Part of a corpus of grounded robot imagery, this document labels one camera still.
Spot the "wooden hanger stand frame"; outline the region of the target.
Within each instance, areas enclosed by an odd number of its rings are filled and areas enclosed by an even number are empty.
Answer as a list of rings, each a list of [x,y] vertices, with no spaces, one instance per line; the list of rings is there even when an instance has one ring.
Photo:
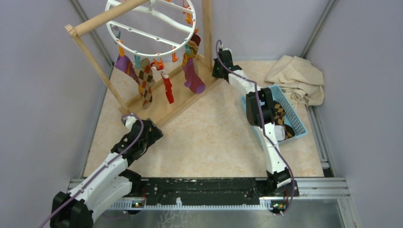
[[[165,91],[162,77],[159,72],[155,69],[153,70],[155,85],[152,87],[153,102],[148,109],[142,108],[142,96],[140,95],[140,86],[135,82],[135,91],[137,94],[129,99],[124,100],[118,90],[111,83],[109,76],[104,72],[99,63],[96,61],[95,57],[92,55],[91,51],[87,45],[82,40],[82,37],[98,27],[106,27],[106,23],[122,14],[146,3],[147,0],[109,0],[106,3],[104,12],[101,14],[86,20],[85,22],[73,27],[71,25],[66,26],[66,30],[71,36],[71,38],[76,42],[78,47],[81,49],[83,54],[88,59],[89,63],[93,66],[95,71],[98,73],[100,78],[103,80],[107,89],[115,97],[119,103],[119,111],[122,114],[134,113],[140,118],[147,119],[150,118],[156,123],[157,126],[162,127],[166,125],[169,121],[175,118],[177,115],[182,113],[186,108],[196,102],[202,96],[201,94],[193,93],[189,88],[185,87],[185,76],[182,70],[182,61],[184,53],[191,55],[191,51],[188,43],[175,54],[164,57],[138,57],[132,56],[131,54],[126,54],[124,50],[118,46],[119,55],[126,55],[133,63],[134,70],[138,75],[140,69],[140,62],[147,58],[150,63],[153,59],[158,61],[162,60],[164,63],[164,70],[169,75],[170,81],[172,83],[172,91],[174,96],[174,103],[169,104]],[[211,77],[211,72],[213,68],[212,60],[212,2],[210,0],[202,1],[202,16],[197,16],[196,11],[196,31],[201,38],[201,43],[199,46],[198,54],[193,57],[196,72],[201,80],[206,85],[204,90],[207,91],[209,87],[214,85],[215,79]]]

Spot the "white round clip hanger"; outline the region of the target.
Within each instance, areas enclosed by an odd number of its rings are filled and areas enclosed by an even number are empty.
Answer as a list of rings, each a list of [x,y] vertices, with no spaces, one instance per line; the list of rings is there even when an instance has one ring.
[[[190,0],[149,0],[106,23],[126,54],[164,57],[182,49],[196,31],[196,10]]]

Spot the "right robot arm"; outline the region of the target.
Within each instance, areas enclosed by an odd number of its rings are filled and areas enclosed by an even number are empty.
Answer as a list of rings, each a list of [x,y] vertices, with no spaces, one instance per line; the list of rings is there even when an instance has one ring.
[[[274,196],[288,193],[296,195],[296,182],[289,164],[282,156],[275,136],[274,101],[269,88],[258,86],[248,78],[242,68],[233,63],[228,48],[218,48],[212,76],[227,81],[245,98],[245,113],[248,123],[257,131],[266,158],[268,191]]]

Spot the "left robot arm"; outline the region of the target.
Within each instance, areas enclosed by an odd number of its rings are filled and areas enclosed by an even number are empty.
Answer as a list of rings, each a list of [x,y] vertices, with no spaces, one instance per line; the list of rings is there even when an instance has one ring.
[[[126,114],[121,121],[129,132],[113,146],[101,165],[76,187],[53,198],[50,227],[91,228],[122,197],[145,199],[145,182],[128,168],[162,138],[163,132],[150,118],[143,120],[135,114]]]

